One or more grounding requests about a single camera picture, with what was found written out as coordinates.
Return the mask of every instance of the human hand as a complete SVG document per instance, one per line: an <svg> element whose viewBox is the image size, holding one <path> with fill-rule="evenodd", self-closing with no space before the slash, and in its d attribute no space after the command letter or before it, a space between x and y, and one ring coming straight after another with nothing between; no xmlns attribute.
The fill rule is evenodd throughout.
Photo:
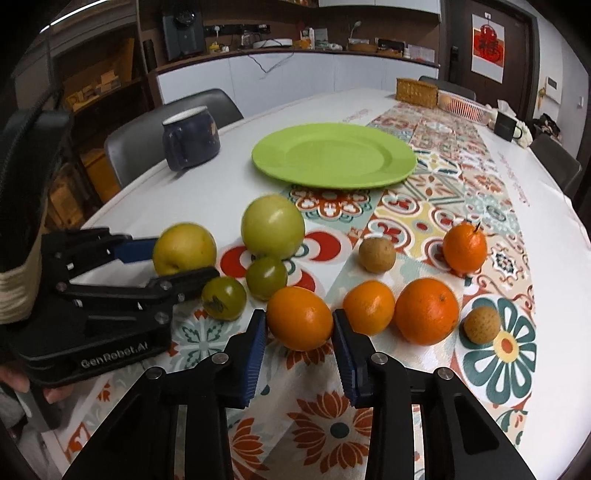
<svg viewBox="0 0 591 480"><path fill-rule="evenodd" d="M6 383L14 391L27 393L31 386L27 376L14 364L0 365L0 382ZM67 398L74 390L74 385L58 388L44 388L43 396L48 403L55 403Z"/></svg>

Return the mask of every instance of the tablecloth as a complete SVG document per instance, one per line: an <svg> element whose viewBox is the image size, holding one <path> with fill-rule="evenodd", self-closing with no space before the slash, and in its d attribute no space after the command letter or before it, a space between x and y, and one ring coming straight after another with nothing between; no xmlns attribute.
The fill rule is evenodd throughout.
<svg viewBox="0 0 591 480"><path fill-rule="evenodd" d="M518 219L498 167L473 124L440 110L396 103L369 126L409 143L418 159L415 172L386 189L339 192L285 186L282 194L302 212L307 232L300 250L285 263L288 283L309 288L329 306L339 307L348 290L376 278L356 263L359 240L386 236L399 255L394 268L379 279L396 296L415 278L435 277L456 295L462 318L475 306L497 309L502 332L489 345L472 344L459 329L433 347L412 346L393 329L372 341L377 350L411 368L450 366L518 447L536 364L534 294ZM488 244L485 264L470 278L452 274L441 252L445 232L463 219L480 223ZM218 269L244 283L252 255L239 238L218 247ZM223 350L259 307L264 303L249 297L239 320L218 322L199 302L177 306L169 351L112 375L68 441L69 461L144 369L160 365L170 372L195 366ZM330 342L315 351L292 352L270 336L255 398L244 411L228 411L235 476L361 479L371 420L371 409L355 410L343 395ZM414 423L415 478L420 480L424 463L418 407ZM182 415L177 446L176 475L183 478Z"/></svg>

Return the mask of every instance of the mandarin orange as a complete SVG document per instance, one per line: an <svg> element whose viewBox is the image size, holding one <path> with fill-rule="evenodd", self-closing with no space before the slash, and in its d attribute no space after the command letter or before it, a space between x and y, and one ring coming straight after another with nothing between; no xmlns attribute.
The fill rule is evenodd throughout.
<svg viewBox="0 0 591 480"><path fill-rule="evenodd" d="M307 352L330 338L333 318L318 295L301 287L277 290L267 303L267 326L283 345Z"/></svg>
<svg viewBox="0 0 591 480"><path fill-rule="evenodd" d="M486 260L487 251L484 233L471 223L456 225L443 237L443 256L460 275L478 270Z"/></svg>
<svg viewBox="0 0 591 480"><path fill-rule="evenodd" d="M434 345L456 327L460 307L456 296L435 278L419 278L396 301L394 321L402 336L418 345Z"/></svg>
<svg viewBox="0 0 591 480"><path fill-rule="evenodd" d="M395 306L394 293L377 280L368 280L348 292L343 300L351 328L364 335L377 335L392 320Z"/></svg>

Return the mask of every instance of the mug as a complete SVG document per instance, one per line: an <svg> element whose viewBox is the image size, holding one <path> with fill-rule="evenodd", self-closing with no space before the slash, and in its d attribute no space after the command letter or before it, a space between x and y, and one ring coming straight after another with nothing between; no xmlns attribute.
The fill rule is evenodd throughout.
<svg viewBox="0 0 591 480"><path fill-rule="evenodd" d="M196 167L220 151L216 123L206 106L198 106L162 122L162 142L170 170Z"/></svg>
<svg viewBox="0 0 591 480"><path fill-rule="evenodd" d="M514 136L516 129L519 130L518 137ZM495 129L493 132L495 135L498 135L508 142L511 140L519 140L523 136L523 130L517 126L517 120L501 112L496 116Z"/></svg>

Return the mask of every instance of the green plate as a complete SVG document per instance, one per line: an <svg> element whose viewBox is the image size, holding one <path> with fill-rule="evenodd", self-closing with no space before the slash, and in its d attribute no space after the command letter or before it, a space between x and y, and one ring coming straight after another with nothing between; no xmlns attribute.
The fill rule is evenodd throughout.
<svg viewBox="0 0 591 480"><path fill-rule="evenodd" d="M417 165L412 149L376 128L307 124L279 130L252 150L270 177L308 187L383 187L408 177Z"/></svg>

